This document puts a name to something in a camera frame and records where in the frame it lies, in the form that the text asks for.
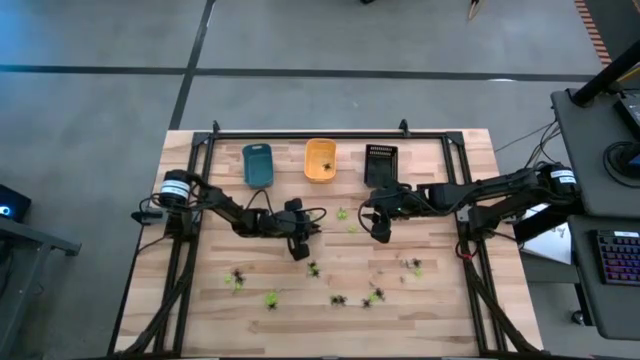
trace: orange bin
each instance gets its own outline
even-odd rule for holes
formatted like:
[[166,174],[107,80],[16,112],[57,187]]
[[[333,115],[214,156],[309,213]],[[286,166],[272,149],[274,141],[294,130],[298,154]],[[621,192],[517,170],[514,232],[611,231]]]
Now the orange bin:
[[336,176],[336,142],[311,139],[304,150],[304,174],[313,183],[326,184]]

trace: blue light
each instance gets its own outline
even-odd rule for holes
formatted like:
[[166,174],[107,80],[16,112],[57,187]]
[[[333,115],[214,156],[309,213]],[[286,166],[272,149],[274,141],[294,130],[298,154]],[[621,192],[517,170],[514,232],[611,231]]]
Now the blue light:
[[0,205],[0,215],[4,215],[4,216],[11,215],[11,208],[8,206]]

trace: wooden table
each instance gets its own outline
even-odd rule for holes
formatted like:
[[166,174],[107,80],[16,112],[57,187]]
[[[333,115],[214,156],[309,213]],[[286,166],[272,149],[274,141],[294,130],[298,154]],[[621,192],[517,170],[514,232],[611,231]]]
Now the wooden table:
[[[474,180],[498,175],[488,131],[463,132]],[[155,191],[166,171],[186,169],[192,134],[167,134]],[[260,142],[215,143],[209,183],[239,204],[246,204],[254,193],[244,184],[242,147]],[[328,210],[320,221],[323,232],[309,241],[308,260],[318,262],[321,277],[307,275],[307,261],[292,260],[284,239],[240,238],[220,217],[206,212],[183,356],[477,355],[463,267],[453,250],[458,241],[453,216],[395,222],[386,245],[365,233],[356,218],[358,206],[370,193],[363,183],[365,144],[398,146],[399,180],[412,185],[447,181],[441,144],[411,139],[339,140],[338,173],[331,184],[320,185],[309,183],[303,174],[306,141],[265,142],[274,153],[275,182],[268,189],[274,210],[293,197],[302,198],[305,207]],[[265,205],[262,196],[253,204]],[[347,220],[338,220],[339,208],[348,211]],[[350,227],[357,232],[351,233]],[[163,229],[160,225],[146,228],[141,246],[159,238]],[[171,241],[138,256],[116,349],[130,345],[157,310]],[[498,301],[525,337],[541,347],[516,244],[496,237],[487,247]],[[403,260],[412,258],[422,260],[422,277],[403,266]],[[224,281],[234,269],[247,278],[244,289],[236,293]],[[361,299],[372,292],[372,285],[384,289],[386,302],[363,309]],[[280,303],[277,310],[268,311],[265,296],[272,290],[278,291]],[[334,294],[346,296],[348,305],[332,307],[329,298]],[[487,336],[492,338],[486,309],[484,318]],[[172,339],[172,330],[168,335]]]

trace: concrete floor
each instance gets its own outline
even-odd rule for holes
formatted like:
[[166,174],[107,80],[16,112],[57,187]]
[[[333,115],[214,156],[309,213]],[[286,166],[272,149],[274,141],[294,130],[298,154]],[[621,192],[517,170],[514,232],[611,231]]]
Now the concrete floor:
[[[0,0],[0,65],[185,67],[205,0]],[[218,0],[199,67],[593,74],[572,0]],[[52,256],[17,358],[105,354],[182,76],[0,73],[0,183],[33,199],[29,223],[83,243]],[[181,129],[489,128],[497,148],[553,120],[549,94],[579,83],[197,76]],[[538,141],[497,154],[513,171]],[[560,140],[550,155],[567,162]],[[569,325],[575,295],[530,288],[545,347],[637,354]]]

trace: keyboard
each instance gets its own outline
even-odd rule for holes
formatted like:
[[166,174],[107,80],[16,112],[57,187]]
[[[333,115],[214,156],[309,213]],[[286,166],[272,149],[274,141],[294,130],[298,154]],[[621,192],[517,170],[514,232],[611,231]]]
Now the keyboard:
[[640,286],[640,234],[593,230],[604,284]]

